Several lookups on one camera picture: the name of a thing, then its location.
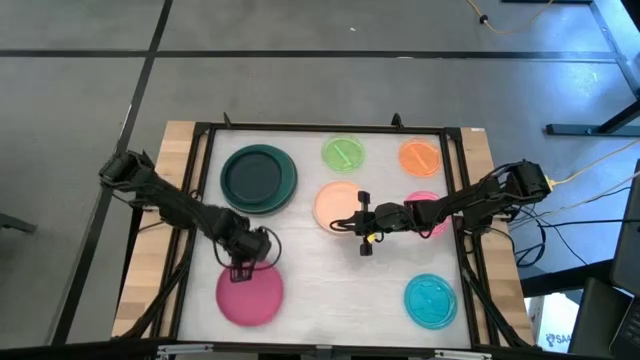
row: table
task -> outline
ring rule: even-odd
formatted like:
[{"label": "table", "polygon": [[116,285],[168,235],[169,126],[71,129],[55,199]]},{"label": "table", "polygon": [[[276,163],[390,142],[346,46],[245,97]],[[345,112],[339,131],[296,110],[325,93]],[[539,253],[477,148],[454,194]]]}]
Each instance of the table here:
[{"label": "table", "polygon": [[[192,147],[192,138],[196,126],[197,124],[191,121],[169,121],[165,129],[156,162],[156,171],[161,177],[178,188],[183,185],[187,159]],[[460,130],[469,178],[471,183],[474,183],[494,168],[487,136],[484,129],[480,128],[462,128]],[[194,146],[199,146],[198,149],[204,149],[205,141],[206,137],[201,137],[200,144],[194,144]],[[457,166],[456,152],[451,141],[449,148],[454,183],[458,190],[462,188],[462,179]],[[197,179],[199,179],[203,164],[203,152],[203,150],[198,150],[196,153],[193,164],[194,175],[191,183],[188,184],[189,189],[197,187]],[[144,227],[158,221],[157,212],[145,213],[140,226]],[[507,231],[506,224],[503,222],[494,221],[493,226]],[[138,234],[112,329],[114,336],[127,331],[157,294],[163,276],[167,253],[169,252],[171,233],[171,227],[163,224]],[[183,250],[187,232],[182,231],[179,236],[180,241],[176,249],[178,256]],[[482,236],[482,246],[491,295],[496,306],[520,337],[529,343],[533,343],[530,321],[525,310],[520,279],[510,241],[501,234],[491,232]],[[470,257],[470,261],[475,267],[472,257]],[[474,300],[480,343],[489,344],[489,331],[484,310],[475,296]],[[170,321],[173,316],[174,305],[175,290],[167,301],[162,322],[156,325],[155,332],[160,336],[167,336],[170,333]],[[150,330],[148,329],[145,336],[148,336],[149,333]]]}]

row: black cable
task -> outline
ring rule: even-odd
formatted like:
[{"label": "black cable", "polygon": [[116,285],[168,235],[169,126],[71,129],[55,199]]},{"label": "black cable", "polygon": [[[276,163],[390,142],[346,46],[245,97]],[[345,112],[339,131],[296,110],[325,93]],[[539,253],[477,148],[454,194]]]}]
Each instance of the black cable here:
[{"label": "black cable", "polygon": [[489,226],[488,229],[491,230],[491,231],[495,231],[497,233],[500,233],[500,234],[504,235],[504,237],[509,239],[509,241],[511,241],[511,249],[513,250],[514,253],[516,252],[516,243],[515,243],[515,241],[513,241],[513,238],[511,237],[511,235],[507,234],[506,232],[504,232],[504,231],[502,231],[500,229],[496,229],[496,228],[491,227],[491,226]]},{"label": "black cable", "polygon": [[127,205],[131,205],[131,204],[129,203],[129,200],[125,200],[125,199],[121,198],[120,196],[118,196],[118,195],[116,195],[116,194],[114,194],[114,193],[111,193],[111,196],[113,196],[113,197],[114,197],[114,198],[116,198],[117,200],[120,200],[121,202],[123,202],[123,203],[125,203],[125,204],[127,204]]},{"label": "black cable", "polygon": [[640,222],[640,219],[612,219],[612,220],[587,220],[587,221],[570,221],[566,223],[560,224],[549,224],[543,225],[542,227],[558,227],[558,226],[567,226],[567,225],[584,225],[584,224],[603,224],[603,223],[632,223],[632,222]]},{"label": "black cable", "polygon": [[[267,270],[274,267],[278,263],[278,261],[280,260],[280,256],[282,255],[282,242],[280,241],[280,238],[278,237],[278,235],[276,235],[276,233],[273,230],[269,229],[266,226],[261,226],[260,228],[265,229],[267,232],[273,235],[273,237],[276,239],[276,242],[278,243],[278,255],[276,255],[275,260],[273,260],[271,264],[261,268],[254,268],[253,271]],[[233,269],[233,266],[223,263],[222,259],[220,259],[220,254],[218,253],[218,243],[215,241],[212,241],[212,243],[213,243],[213,254],[216,257],[216,261],[218,262],[218,264],[223,268]]]},{"label": "black cable", "polygon": [[147,229],[150,229],[150,228],[152,228],[152,227],[154,227],[154,226],[158,226],[158,225],[162,225],[162,224],[164,224],[164,221],[158,221],[158,222],[156,222],[156,223],[153,223],[153,224],[150,224],[150,225],[143,226],[143,227],[141,227],[140,229],[138,229],[138,234],[139,234],[139,233],[141,233],[141,232],[143,232],[143,231],[145,231],[145,230],[147,230]]},{"label": "black cable", "polygon": [[[529,215],[532,219],[535,219],[534,216],[531,213],[528,213],[526,211],[523,210],[524,213],[526,213],[527,215]],[[535,211],[533,211],[533,214],[536,217],[539,217],[540,215],[538,215]],[[580,260],[580,262],[582,262],[584,265],[587,265],[587,262],[584,261],[584,259],[582,259],[582,257],[580,257],[580,255],[578,255],[573,248],[571,248],[571,246],[569,246],[569,243],[565,240],[564,236],[562,236],[562,233],[560,233],[560,230],[557,229],[556,226],[554,226],[553,224],[548,223],[547,221],[545,221],[544,219],[539,219],[540,221],[544,222],[547,226],[543,226],[538,219],[535,219],[536,223],[538,224],[538,228],[540,228],[541,233],[543,234],[543,238],[546,237],[546,234],[544,232],[544,228],[549,228],[552,227],[556,233],[558,233],[558,236],[560,237],[560,240],[562,241],[562,243],[564,244],[564,246],[569,250],[569,252],[571,252],[573,254],[573,256],[575,256],[578,260]],[[525,250],[521,250],[516,252],[516,254],[525,251],[525,253],[518,259],[518,261],[516,262],[516,265],[520,264],[522,262],[522,260],[529,255],[529,253],[531,251],[533,251],[536,247],[540,246],[540,253],[544,253],[544,249],[546,248],[546,244],[538,244],[535,246],[532,246],[529,249],[525,249]],[[518,265],[519,267],[529,267],[529,266],[533,266],[538,260],[540,260],[540,258],[542,258],[542,255],[538,253],[538,256],[536,256],[536,259],[534,259],[534,261],[530,264],[525,264],[523,266]]]},{"label": "black cable", "polygon": [[[612,192],[610,192],[610,193],[602,194],[602,195],[598,196],[598,197],[597,197],[597,198],[595,198],[595,199],[591,199],[591,200],[589,200],[589,201],[585,202],[585,204],[592,203],[592,202],[594,202],[594,201],[600,200],[600,199],[602,199],[602,198],[604,198],[604,197],[607,197],[607,196],[616,195],[616,194],[618,194],[618,193],[620,193],[620,192],[622,192],[622,191],[624,191],[624,190],[629,190],[629,189],[631,189],[631,186],[627,186],[627,187],[624,187],[624,188],[622,188],[622,189],[618,189],[618,190],[616,190],[616,191],[612,191]],[[545,212],[543,212],[543,213],[541,213],[541,214],[538,214],[538,215],[536,215],[536,216],[543,216],[543,215],[545,215],[545,214],[549,214],[549,213],[551,213],[551,211],[545,211]],[[514,220],[514,221],[512,221],[512,222],[511,222],[511,224],[512,224],[512,225],[520,225],[520,224],[522,224],[525,220],[527,220],[527,219],[525,218],[525,219],[518,219],[518,220]],[[520,226],[516,226],[516,227],[514,227],[513,229],[511,229],[511,231],[515,231],[515,230],[517,230],[517,229],[519,229],[519,228],[520,228]]]},{"label": "black cable", "polygon": [[[534,217],[530,212],[528,212],[528,211],[526,211],[526,210],[522,210],[522,209],[521,209],[521,211],[522,211],[523,213],[525,213],[526,215],[530,216],[532,219],[534,219],[538,224],[540,224],[540,222],[539,222],[537,219],[535,219],[535,217]],[[514,252],[514,255],[517,255],[517,254],[519,254],[519,253],[524,253],[524,254],[522,254],[522,256],[520,256],[520,257],[516,260],[516,266],[517,266],[517,267],[519,267],[519,268],[527,268],[527,267],[531,267],[531,266],[535,265],[538,261],[540,261],[540,259],[542,259],[542,256],[544,255],[544,252],[545,252],[545,250],[546,250],[546,246],[547,246],[547,233],[544,231],[544,229],[543,229],[543,228],[540,228],[540,236],[542,237],[542,240],[541,240],[541,243],[540,243],[540,244],[534,245],[534,246],[532,246],[532,247],[530,247],[530,248],[527,248],[527,249],[524,249],[524,250],[520,250],[520,251],[516,251],[516,252]],[[527,257],[527,256],[528,256],[528,255],[533,251],[533,250],[538,249],[538,248],[539,248],[540,250],[539,250],[539,251],[538,251],[538,253],[536,254],[536,257],[535,257],[531,262],[528,262],[528,263],[524,263],[524,264],[523,264],[524,259],[525,259],[525,258],[526,258],[526,257]]]},{"label": "black cable", "polygon": [[573,251],[573,249],[571,248],[571,246],[569,246],[569,244],[567,243],[567,241],[564,239],[564,237],[562,236],[562,234],[560,234],[560,230],[558,230],[557,227],[552,226],[552,228],[558,233],[558,236],[560,236],[560,240],[562,240],[562,242],[564,243],[564,246],[567,247],[567,249],[569,249],[569,251],[571,251],[571,253],[573,254],[573,256],[577,257],[578,260],[580,260],[585,266],[588,265],[586,261],[584,261],[578,254],[576,254],[575,251]]}]

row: concrete floor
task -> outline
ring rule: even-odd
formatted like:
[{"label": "concrete floor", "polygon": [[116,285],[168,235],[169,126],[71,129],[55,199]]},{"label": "concrete floor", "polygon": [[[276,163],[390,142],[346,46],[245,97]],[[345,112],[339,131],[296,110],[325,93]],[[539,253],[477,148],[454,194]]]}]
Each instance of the concrete floor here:
[{"label": "concrete floor", "polygon": [[[478,0],[512,28],[539,5]],[[637,73],[637,31],[598,1]],[[0,3],[0,49],[146,49],[161,0]],[[521,34],[495,36],[465,1],[175,1],[161,49],[608,51],[584,6],[554,5]],[[0,347],[48,341],[95,205],[97,171],[118,138],[141,59],[0,58],[0,211],[39,225],[0,238]],[[487,129],[496,164],[527,158],[559,180],[629,140],[553,138],[544,124],[601,123],[634,97],[615,64],[413,59],[158,59],[130,148],[154,158],[167,120],[387,124]],[[596,194],[628,177],[640,147],[616,156],[537,209]],[[622,216],[620,194],[554,222]],[[113,320],[130,211],[112,202],[71,341],[104,340]],[[566,227],[587,262],[612,256],[619,225]],[[519,248],[539,241],[516,230]],[[553,233],[538,268],[579,265]]]}]

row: pink plate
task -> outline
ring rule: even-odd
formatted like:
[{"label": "pink plate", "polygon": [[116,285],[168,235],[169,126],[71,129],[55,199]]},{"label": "pink plate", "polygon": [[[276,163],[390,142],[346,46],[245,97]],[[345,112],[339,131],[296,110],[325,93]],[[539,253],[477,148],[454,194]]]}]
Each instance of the pink plate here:
[{"label": "pink plate", "polygon": [[[268,266],[258,263],[256,268]],[[284,289],[275,267],[255,271],[250,281],[232,283],[229,269],[218,278],[216,301],[227,320],[240,326],[260,326],[270,322],[278,312]]]},{"label": "pink plate", "polygon": [[[432,193],[431,191],[416,191],[413,194],[409,195],[409,197],[407,197],[407,200],[405,201],[415,201],[415,200],[438,200],[439,197],[438,195],[436,195],[435,193]],[[447,228],[447,224],[449,223],[450,218],[447,217],[443,223],[436,225],[435,228],[433,228],[433,231],[431,232],[431,236],[438,236],[440,234],[442,234],[444,232],[444,230]],[[429,232],[428,231],[423,231],[421,232],[422,235],[427,235]]]}]

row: wire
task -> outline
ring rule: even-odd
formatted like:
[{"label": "wire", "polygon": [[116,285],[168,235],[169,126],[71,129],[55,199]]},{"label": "wire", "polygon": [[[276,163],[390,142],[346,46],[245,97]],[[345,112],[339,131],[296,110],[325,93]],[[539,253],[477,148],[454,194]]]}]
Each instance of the wire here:
[{"label": "wire", "polygon": [[578,176],[579,176],[580,174],[582,174],[583,172],[585,172],[585,171],[587,171],[587,170],[591,169],[592,167],[594,167],[595,165],[597,165],[597,164],[598,164],[599,162],[601,162],[602,160],[608,159],[608,158],[612,157],[612,156],[613,156],[613,155],[615,155],[615,154],[618,154],[618,153],[620,153],[620,152],[622,152],[622,151],[625,151],[625,150],[627,150],[628,148],[632,147],[633,145],[635,145],[635,144],[637,144],[637,143],[639,143],[639,142],[640,142],[640,139],[638,139],[638,140],[634,140],[634,141],[630,142],[629,144],[627,144],[626,146],[623,146],[623,147],[621,147],[620,149],[618,149],[618,150],[616,150],[616,151],[614,151],[614,152],[612,152],[612,153],[609,153],[609,154],[607,154],[607,155],[605,155],[605,156],[601,157],[600,159],[598,159],[598,160],[596,160],[596,161],[592,162],[591,164],[589,164],[589,165],[587,165],[586,167],[584,167],[582,170],[578,171],[577,173],[575,173],[575,174],[573,174],[573,175],[569,176],[568,178],[566,178],[566,179],[564,179],[564,180],[562,180],[562,181],[549,180],[549,184],[550,184],[551,186],[561,185],[561,184],[566,184],[566,183],[568,183],[569,181],[571,181],[571,180],[575,179],[576,177],[578,177]]},{"label": "wire", "polygon": [[147,230],[147,229],[150,229],[152,227],[155,227],[155,226],[158,226],[158,225],[161,225],[161,224],[164,224],[164,221],[158,221],[157,223],[153,223],[153,224],[150,224],[150,225],[143,226],[140,229],[138,229],[138,234],[143,232],[143,231],[145,231],[145,230]]},{"label": "wire", "polygon": [[114,198],[116,198],[116,199],[118,199],[118,200],[122,201],[123,203],[125,203],[125,204],[127,204],[127,205],[131,205],[131,204],[129,203],[129,201],[128,201],[128,200],[125,200],[125,199],[121,198],[120,196],[118,196],[118,195],[116,195],[116,194],[114,194],[114,193],[111,193],[111,196],[113,196]]},{"label": "wire", "polygon": [[[523,213],[525,213],[526,215],[530,216],[532,219],[534,218],[534,216],[533,216],[530,212],[528,212],[528,211],[526,211],[526,210],[522,210],[522,212],[523,212]],[[542,256],[544,255],[544,252],[545,252],[546,247],[547,247],[547,233],[544,231],[544,229],[543,229],[543,228],[540,228],[540,236],[542,237],[542,240],[541,240],[540,244],[537,244],[537,245],[531,246],[531,247],[529,247],[529,248],[527,248],[527,249],[523,249],[523,250],[520,250],[520,251],[516,251],[516,252],[514,252],[514,255],[518,255],[518,254],[521,254],[521,253],[522,253],[522,255],[521,255],[521,256],[516,260],[516,266],[517,266],[517,267],[519,267],[519,268],[528,268],[528,267],[531,267],[531,266],[535,265],[538,261],[540,261],[540,259],[542,259]],[[540,250],[538,251],[538,254],[537,254],[537,255],[536,255],[536,257],[533,259],[533,261],[531,261],[531,262],[529,262],[529,263],[524,263],[524,264],[523,264],[523,260],[524,260],[524,259],[525,259],[525,258],[526,258],[526,257],[527,257],[527,256],[528,256],[528,255],[533,251],[533,250],[538,249],[538,248],[539,248]]]},{"label": "wire", "polygon": [[560,224],[549,224],[542,226],[543,228],[547,227],[558,227],[558,226],[567,226],[567,225],[583,225],[583,224],[603,224],[603,223],[632,223],[632,222],[640,222],[640,219],[613,219],[613,220],[589,220],[589,221],[570,221],[566,223]]},{"label": "wire", "polygon": [[589,201],[587,201],[587,202],[586,202],[586,204],[588,204],[588,203],[590,203],[590,202],[594,202],[594,201],[596,201],[596,200],[600,200],[600,199],[602,199],[603,197],[607,197],[607,196],[611,196],[611,195],[618,194],[618,193],[620,193],[620,192],[622,192],[622,191],[625,191],[625,190],[631,190],[631,186],[627,186],[626,188],[622,188],[622,189],[616,190],[616,191],[614,191],[614,192],[610,192],[610,193],[608,193],[608,194],[600,195],[600,196],[598,196],[597,198],[595,198],[595,199],[593,199],[593,200],[589,200]]},{"label": "wire", "polygon": [[478,16],[480,16],[480,22],[483,25],[486,25],[489,30],[493,31],[494,33],[498,34],[498,35],[509,35],[509,34],[513,34],[519,31],[522,31],[526,28],[528,28],[529,26],[531,26],[533,24],[533,22],[538,18],[538,16],[542,15],[543,12],[545,12],[545,10],[547,10],[549,8],[549,6],[551,6],[551,4],[553,4],[554,0],[549,0],[549,2],[542,8],[540,9],[540,11],[538,11],[537,14],[535,14],[527,23],[525,23],[524,25],[521,25],[513,30],[496,30],[493,26],[491,26],[491,24],[489,23],[489,17],[486,14],[483,14],[482,11],[480,11],[480,9],[478,8],[478,6],[472,1],[472,0],[467,0],[467,3],[469,3],[469,5],[471,5],[471,7],[473,8],[473,10],[476,11],[476,14],[478,14]]},{"label": "wire", "polygon": [[[588,204],[588,203],[591,203],[591,202],[594,202],[594,201],[600,200],[600,199],[602,199],[602,198],[604,198],[604,197],[607,197],[607,196],[616,195],[616,194],[621,193],[622,191],[629,190],[629,189],[631,189],[631,186],[627,186],[627,187],[625,187],[625,188],[618,189],[618,190],[616,190],[616,191],[613,191],[613,192],[610,192],[610,193],[607,193],[607,194],[600,195],[600,196],[598,196],[598,197],[597,197],[597,198],[595,198],[595,199],[592,199],[592,200],[587,201],[586,203]],[[533,204],[533,207],[531,208],[531,211],[533,211],[533,210],[536,208],[536,205],[537,205],[537,203],[534,203],[534,204]],[[550,212],[551,212],[551,211],[545,211],[545,212],[541,213],[541,214],[540,214],[540,215],[538,215],[538,216],[546,215],[546,214],[548,214],[548,213],[550,213]],[[525,218],[521,218],[521,219],[516,219],[516,220],[513,220],[512,222],[510,222],[510,223],[509,223],[509,225],[520,225],[520,224],[524,223],[526,220],[527,220],[527,218],[526,218],[526,217],[525,217]],[[516,226],[516,227],[514,227],[513,229],[511,229],[511,231],[515,231],[515,230],[517,230],[518,228],[520,228],[520,226]]]},{"label": "wire", "polygon": [[587,203],[590,203],[590,202],[594,202],[594,201],[596,201],[596,200],[598,200],[598,199],[603,198],[605,195],[606,195],[606,196],[608,196],[608,195],[613,195],[613,193],[612,193],[612,194],[609,194],[612,190],[615,190],[616,188],[619,188],[620,186],[622,186],[622,184],[626,183],[626,182],[627,182],[627,181],[629,181],[629,180],[634,179],[634,178],[635,178],[635,177],[637,177],[638,175],[640,175],[640,171],[636,172],[635,174],[633,174],[633,175],[631,175],[630,177],[628,177],[628,178],[626,178],[626,179],[622,180],[622,181],[621,181],[621,182],[619,182],[618,184],[616,184],[616,185],[612,186],[611,188],[609,188],[609,189],[607,189],[607,190],[603,191],[602,193],[600,193],[600,194],[598,194],[598,195],[592,196],[592,197],[590,197],[590,198],[588,198],[588,199],[586,199],[586,200],[580,201],[579,203],[576,203],[576,204],[573,204],[573,205],[563,206],[563,207],[561,207],[560,209],[555,210],[555,211],[548,211],[548,212],[546,212],[546,213],[540,214],[540,215],[536,216],[536,217],[535,217],[534,219],[532,219],[532,220],[525,221],[524,223],[522,223],[522,224],[521,224],[521,225],[519,225],[518,227],[514,228],[513,230],[515,230],[515,229],[517,229],[517,228],[519,228],[519,227],[521,227],[521,226],[524,226],[524,225],[526,225],[526,224],[530,223],[531,221],[533,221],[533,220],[535,220],[535,219],[540,219],[540,218],[547,217],[547,216],[551,216],[551,215],[557,215],[557,214],[559,214],[559,213],[561,213],[561,212],[565,212],[565,211],[567,211],[567,210],[571,210],[571,209],[573,209],[573,208],[575,208],[575,207],[578,207],[578,206],[580,206],[580,205],[584,205],[584,204],[587,204]]},{"label": "wire", "polygon": [[507,234],[506,232],[504,232],[504,231],[502,231],[500,229],[496,229],[496,228],[491,227],[491,226],[489,226],[488,229],[491,230],[491,231],[495,231],[497,233],[500,233],[500,234],[504,235],[504,237],[509,239],[509,241],[511,241],[511,249],[515,253],[515,251],[516,251],[516,243],[515,243],[515,241],[513,241],[513,238],[511,237],[511,235]]},{"label": "wire", "polygon": [[[278,263],[278,261],[280,261],[280,256],[282,255],[282,242],[280,241],[280,238],[278,237],[278,235],[276,235],[276,233],[273,230],[269,229],[266,226],[261,226],[258,229],[264,229],[267,232],[269,232],[271,235],[273,235],[273,237],[276,239],[276,242],[278,243],[278,255],[276,255],[275,260],[273,260],[273,262],[271,264],[269,264],[267,266],[264,266],[264,267],[261,267],[261,268],[255,268],[255,269],[253,269],[253,271],[267,270],[267,269],[270,269],[270,268],[274,267]],[[218,264],[220,266],[222,266],[223,268],[233,269],[233,266],[227,265],[227,264],[222,262],[222,260],[220,259],[220,254],[218,253],[218,243],[215,242],[215,241],[212,241],[212,242],[213,242],[213,253],[214,253],[215,257],[216,257],[216,261],[218,262]]]},{"label": "wire", "polygon": [[[529,216],[533,217],[533,215],[531,215],[531,213],[528,213],[528,212],[526,212],[526,211],[524,211],[524,210],[523,210],[523,212],[525,212],[527,215],[529,215]],[[539,215],[538,215],[535,211],[533,211],[533,214],[539,217]],[[580,257],[580,255],[578,255],[578,254],[577,254],[577,253],[576,253],[576,252],[571,248],[571,246],[569,246],[569,243],[565,240],[564,236],[562,236],[562,233],[560,233],[560,230],[558,230],[557,225],[550,224],[550,223],[548,223],[547,221],[542,220],[542,219],[540,219],[540,221],[542,221],[543,223],[545,223],[545,224],[547,225],[547,226],[543,226],[542,224],[540,224],[540,222],[539,222],[538,220],[536,220],[536,222],[538,223],[538,228],[540,228],[540,232],[541,232],[541,233],[542,233],[542,235],[543,235],[543,241],[542,241],[542,243],[541,243],[541,244],[538,244],[538,245],[532,246],[531,248],[528,248],[528,249],[524,249],[524,250],[517,251],[517,252],[515,253],[515,254],[518,254],[518,253],[521,253],[521,252],[525,252],[525,254],[524,254],[524,255],[522,255],[522,256],[520,257],[520,259],[518,259],[518,261],[516,262],[516,265],[518,265],[518,267],[529,267],[529,266],[533,266],[533,265],[534,265],[538,260],[540,260],[540,258],[542,258],[542,255],[541,255],[541,254],[538,254],[538,256],[536,256],[536,259],[535,259],[532,263],[530,263],[530,264],[525,264],[525,266],[520,266],[520,265],[519,265],[519,264],[520,264],[520,262],[521,262],[521,261],[522,261],[522,260],[523,260],[523,259],[524,259],[524,258],[525,258],[525,257],[526,257],[530,252],[531,252],[531,251],[533,251],[533,250],[534,250],[536,247],[538,247],[538,246],[540,246],[540,247],[541,247],[541,252],[542,252],[542,253],[544,253],[544,248],[546,247],[546,241],[545,241],[546,234],[545,234],[545,232],[544,232],[544,228],[548,228],[548,227],[552,227],[552,228],[553,228],[553,229],[558,233],[558,236],[560,237],[560,240],[562,240],[562,243],[564,244],[564,246],[565,246],[565,247],[566,247],[566,248],[567,248],[567,249],[568,249],[568,250],[573,254],[573,256],[575,256],[578,260],[580,260],[580,262],[582,262],[584,265],[587,265],[587,262],[586,262],[586,261],[584,261],[584,259],[582,259],[582,258]]]}]

